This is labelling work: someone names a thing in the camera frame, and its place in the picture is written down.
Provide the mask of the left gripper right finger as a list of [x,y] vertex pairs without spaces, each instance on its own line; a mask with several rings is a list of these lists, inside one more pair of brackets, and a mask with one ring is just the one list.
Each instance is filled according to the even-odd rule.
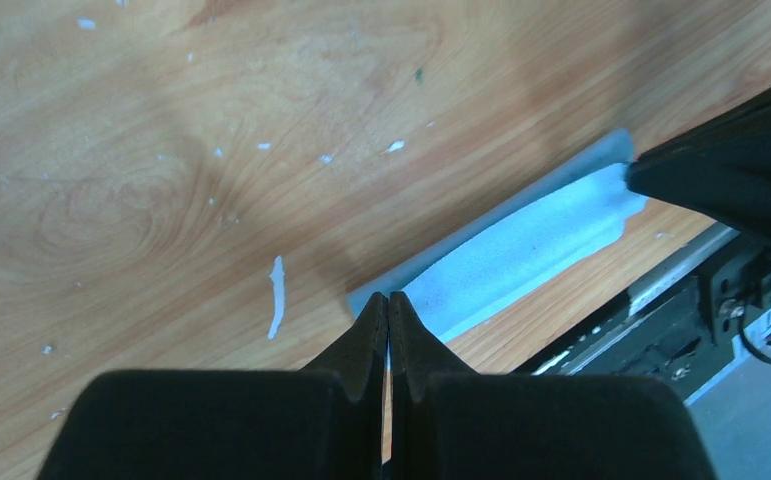
[[713,479],[679,397],[651,377],[481,374],[388,306],[394,479]]

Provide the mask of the light blue cleaning cloth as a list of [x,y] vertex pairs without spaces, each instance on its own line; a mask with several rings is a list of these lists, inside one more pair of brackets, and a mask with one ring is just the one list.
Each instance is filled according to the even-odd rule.
[[352,291],[359,314],[376,293],[405,293],[448,342],[575,263],[619,240],[644,196],[625,183],[632,136],[617,129],[486,214]]

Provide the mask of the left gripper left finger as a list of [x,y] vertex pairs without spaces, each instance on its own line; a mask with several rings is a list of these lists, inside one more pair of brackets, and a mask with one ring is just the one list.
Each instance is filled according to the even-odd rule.
[[70,408],[42,479],[378,479],[387,299],[298,370],[117,370]]

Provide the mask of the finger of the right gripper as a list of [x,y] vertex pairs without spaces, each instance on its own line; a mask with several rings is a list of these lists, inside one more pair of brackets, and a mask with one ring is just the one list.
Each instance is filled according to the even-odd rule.
[[626,184],[771,245],[771,88],[642,153]]

